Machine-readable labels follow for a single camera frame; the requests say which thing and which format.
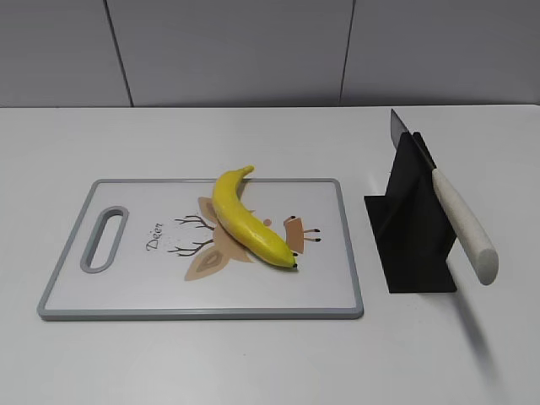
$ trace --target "yellow banana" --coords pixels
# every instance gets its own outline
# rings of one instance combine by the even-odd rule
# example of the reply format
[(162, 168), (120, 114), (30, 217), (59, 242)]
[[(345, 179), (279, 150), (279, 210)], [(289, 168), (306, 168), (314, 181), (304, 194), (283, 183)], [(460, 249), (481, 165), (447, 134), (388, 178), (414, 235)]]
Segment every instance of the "yellow banana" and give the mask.
[(213, 187), (213, 209), (227, 232), (262, 260), (274, 266), (296, 267), (293, 252), (287, 243), (255, 218), (238, 198), (238, 185), (254, 169), (253, 166), (246, 166), (223, 173)]

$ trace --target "kitchen knife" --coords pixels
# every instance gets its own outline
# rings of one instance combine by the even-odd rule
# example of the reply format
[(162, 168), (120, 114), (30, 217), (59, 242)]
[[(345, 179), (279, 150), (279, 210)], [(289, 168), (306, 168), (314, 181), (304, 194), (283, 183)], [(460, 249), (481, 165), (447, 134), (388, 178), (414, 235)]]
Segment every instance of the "kitchen knife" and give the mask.
[[(397, 113), (391, 110), (390, 134), (396, 149), (404, 132), (411, 133)], [(499, 255), (488, 234), (483, 230), (482, 225), (478, 222), (462, 196), (437, 168), (425, 145), (420, 143), (416, 137), (413, 137), (413, 141), (417, 144), (418, 150), (425, 157), (432, 170), (431, 177), (435, 195), (456, 232), (457, 239), (462, 244), (480, 283), (484, 285), (491, 284), (499, 271)]]

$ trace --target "white cutting board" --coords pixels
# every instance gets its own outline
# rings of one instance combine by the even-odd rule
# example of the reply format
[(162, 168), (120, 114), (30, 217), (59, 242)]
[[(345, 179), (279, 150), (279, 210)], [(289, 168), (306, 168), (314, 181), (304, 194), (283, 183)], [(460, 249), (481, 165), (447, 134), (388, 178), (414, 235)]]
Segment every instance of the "white cutting board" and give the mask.
[[(299, 252), (296, 272), (261, 262), (218, 227), (210, 200), (213, 182), (97, 181), (43, 294), (40, 316), (99, 320), (363, 314), (337, 181), (245, 183), (244, 205)], [(124, 212), (116, 254), (108, 267), (89, 273), (95, 270), (85, 267), (85, 252), (98, 218), (112, 207)]]

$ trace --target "black knife holder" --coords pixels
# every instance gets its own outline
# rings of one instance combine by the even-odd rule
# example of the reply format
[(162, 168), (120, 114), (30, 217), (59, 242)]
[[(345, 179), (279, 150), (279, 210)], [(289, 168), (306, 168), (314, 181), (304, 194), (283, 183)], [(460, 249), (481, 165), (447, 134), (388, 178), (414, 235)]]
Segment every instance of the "black knife holder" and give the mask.
[(456, 234), (435, 195), (434, 168), (421, 135), (404, 132), (386, 194), (364, 197), (391, 293), (456, 291), (446, 265)]

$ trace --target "knife handle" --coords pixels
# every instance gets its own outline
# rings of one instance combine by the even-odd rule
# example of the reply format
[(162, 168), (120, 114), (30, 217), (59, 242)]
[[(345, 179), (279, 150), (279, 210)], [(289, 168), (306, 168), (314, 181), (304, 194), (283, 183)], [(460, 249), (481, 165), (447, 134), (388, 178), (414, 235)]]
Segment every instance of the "knife handle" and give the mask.
[(440, 170), (434, 169), (431, 173), (435, 195), (456, 232), (457, 239), (461, 242), (478, 280), (484, 285), (491, 284), (499, 271), (499, 255), (488, 234), (462, 196)]

